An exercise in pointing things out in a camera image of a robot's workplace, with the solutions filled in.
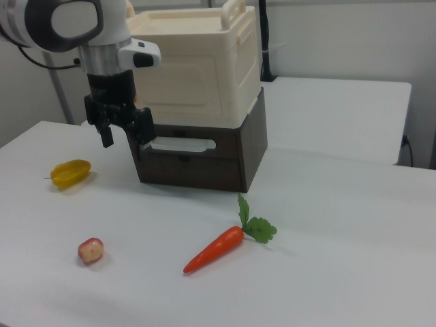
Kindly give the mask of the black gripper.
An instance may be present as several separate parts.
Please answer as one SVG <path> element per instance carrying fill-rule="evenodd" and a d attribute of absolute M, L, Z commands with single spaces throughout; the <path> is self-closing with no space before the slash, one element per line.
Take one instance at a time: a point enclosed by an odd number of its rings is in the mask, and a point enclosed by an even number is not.
<path fill-rule="evenodd" d="M 91 94 L 84 98 L 87 121 L 94 125 L 104 148 L 114 144 L 110 126 L 126 131 L 139 145 L 154 140 L 154 121 L 150 108 L 138 109 L 131 70 L 111 76 L 88 76 Z"/>

